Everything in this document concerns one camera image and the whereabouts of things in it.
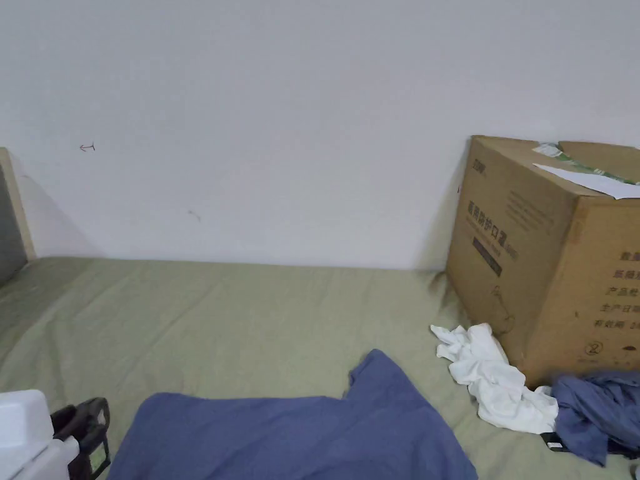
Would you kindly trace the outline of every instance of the white paper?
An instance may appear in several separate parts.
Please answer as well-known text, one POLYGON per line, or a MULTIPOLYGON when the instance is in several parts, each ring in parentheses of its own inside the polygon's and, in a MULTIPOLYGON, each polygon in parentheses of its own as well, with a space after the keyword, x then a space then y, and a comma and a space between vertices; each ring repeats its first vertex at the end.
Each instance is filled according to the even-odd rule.
POLYGON ((572 183, 611 195, 616 200, 620 200, 621 198, 640 198, 640 185, 618 182, 617 180, 594 173, 568 172, 561 168, 553 168, 552 166, 540 165, 538 163, 534 163, 533 165, 549 173, 553 173, 562 179, 569 180, 572 183))

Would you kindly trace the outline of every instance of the mattress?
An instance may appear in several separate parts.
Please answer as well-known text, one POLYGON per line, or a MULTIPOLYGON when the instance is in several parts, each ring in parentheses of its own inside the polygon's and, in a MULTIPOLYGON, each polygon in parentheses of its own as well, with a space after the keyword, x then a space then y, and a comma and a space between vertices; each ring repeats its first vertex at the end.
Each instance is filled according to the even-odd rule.
POLYGON ((208 398, 341 397, 372 348, 440 412, 480 478, 619 479, 477 416, 431 323, 465 313, 442 273, 42 259, 0 289, 0 391, 37 388, 52 410, 104 396, 117 450, 154 392, 208 398))

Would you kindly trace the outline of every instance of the box flap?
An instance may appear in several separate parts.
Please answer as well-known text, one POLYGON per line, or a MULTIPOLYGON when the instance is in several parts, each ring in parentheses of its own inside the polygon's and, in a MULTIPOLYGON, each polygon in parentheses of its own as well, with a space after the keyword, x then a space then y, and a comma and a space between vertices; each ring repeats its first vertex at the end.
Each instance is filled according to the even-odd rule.
POLYGON ((486 136, 474 136, 475 140, 479 141, 482 145, 496 152, 500 153, 504 157, 525 166, 530 169, 536 175, 539 175, 550 182, 558 185, 564 190, 579 196, 605 196, 603 193, 589 189, 587 187, 570 182, 554 175, 553 173, 546 172, 535 166, 535 164, 550 166, 553 168, 560 168, 563 170, 571 170, 571 166, 567 165, 554 157, 542 154, 534 149, 540 146, 537 141, 531 140, 516 140, 513 138, 500 138, 500 137, 486 137, 486 136))
POLYGON ((589 168, 603 170, 628 182, 640 182, 638 148, 586 141, 561 141, 558 145, 565 154, 589 168))

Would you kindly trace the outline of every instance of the white wall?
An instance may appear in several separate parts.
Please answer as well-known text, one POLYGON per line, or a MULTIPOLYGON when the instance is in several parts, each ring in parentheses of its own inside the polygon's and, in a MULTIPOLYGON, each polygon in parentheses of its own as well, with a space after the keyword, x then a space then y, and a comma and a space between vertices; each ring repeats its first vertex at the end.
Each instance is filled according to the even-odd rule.
POLYGON ((524 3, 4 0, 38 254, 442 266, 469 135, 640 144, 640 2, 524 3))

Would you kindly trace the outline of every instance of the pencil mark on wall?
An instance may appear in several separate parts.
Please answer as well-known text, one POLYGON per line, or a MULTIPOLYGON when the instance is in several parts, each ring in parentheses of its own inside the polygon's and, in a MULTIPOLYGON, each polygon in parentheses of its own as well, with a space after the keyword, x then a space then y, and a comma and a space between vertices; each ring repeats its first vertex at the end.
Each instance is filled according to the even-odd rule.
POLYGON ((201 222, 202 222, 202 218, 200 217, 200 215, 198 215, 198 214, 197 214, 196 212, 194 212, 193 210, 189 210, 187 213, 188 213, 189 215, 193 215, 193 216, 198 220, 198 223, 201 223, 201 222))

